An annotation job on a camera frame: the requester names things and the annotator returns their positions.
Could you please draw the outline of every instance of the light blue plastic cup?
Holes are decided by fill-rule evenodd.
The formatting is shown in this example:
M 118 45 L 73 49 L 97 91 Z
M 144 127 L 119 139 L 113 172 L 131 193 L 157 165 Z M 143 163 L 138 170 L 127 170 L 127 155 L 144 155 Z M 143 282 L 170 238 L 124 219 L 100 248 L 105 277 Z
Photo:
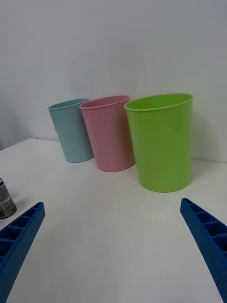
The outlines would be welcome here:
M 67 162 L 83 162 L 94 157 L 80 104 L 89 99 L 75 99 L 48 108 Z

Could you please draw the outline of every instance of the white table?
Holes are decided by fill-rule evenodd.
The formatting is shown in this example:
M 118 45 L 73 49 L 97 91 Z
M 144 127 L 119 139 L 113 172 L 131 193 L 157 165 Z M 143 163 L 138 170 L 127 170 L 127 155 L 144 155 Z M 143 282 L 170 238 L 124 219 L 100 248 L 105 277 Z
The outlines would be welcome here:
M 180 214 L 187 197 L 227 223 L 227 164 L 194 161 L 194 179 L 168 194 L 144 189 L 136 167 L 105 173 L 67 163 L 58 142 L 29 139 L 0 152 L 18 211 L 46 217 L 8 303 L 221 303 Z

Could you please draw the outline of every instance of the cup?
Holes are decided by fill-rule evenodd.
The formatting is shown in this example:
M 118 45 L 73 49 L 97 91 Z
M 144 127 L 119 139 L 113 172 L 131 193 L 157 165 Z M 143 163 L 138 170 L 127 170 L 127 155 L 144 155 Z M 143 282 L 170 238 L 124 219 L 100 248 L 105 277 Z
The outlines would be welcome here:
M 186 187 L 192 178 L 189 94 L 141 98 L 125 105 L 140 183 L 156 192 Z
M 94 157 L 79 106 L 88 99 L 75 99 L 48 108 L 67 162 Z
M 114 172 L 135 163 L 124 105 L 129 96 L 112 96 L 80 105 L 97 167 Z

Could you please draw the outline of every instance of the blue plastic gripper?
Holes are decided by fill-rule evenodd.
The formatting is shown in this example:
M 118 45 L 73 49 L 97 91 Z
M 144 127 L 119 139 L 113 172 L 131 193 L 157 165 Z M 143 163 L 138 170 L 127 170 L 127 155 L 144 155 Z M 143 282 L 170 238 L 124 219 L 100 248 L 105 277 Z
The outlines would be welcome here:
M 5 303 L 45 217 L 37 203 L 0 231 L 0 303 Z
M 227 226 L 192 201 L 181 201 L 181 214 L 207 264 L 224 303 L 227 303 Z

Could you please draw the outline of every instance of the spray can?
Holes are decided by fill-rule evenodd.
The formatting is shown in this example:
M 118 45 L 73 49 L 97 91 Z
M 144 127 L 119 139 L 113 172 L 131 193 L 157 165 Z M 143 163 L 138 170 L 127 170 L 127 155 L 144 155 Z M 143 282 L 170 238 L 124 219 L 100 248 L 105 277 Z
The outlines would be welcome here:
M 5 219 L 10 217 L 17 210 L 16 205 L 14 204 L 10 194 L 0 178 L 0 219 Z

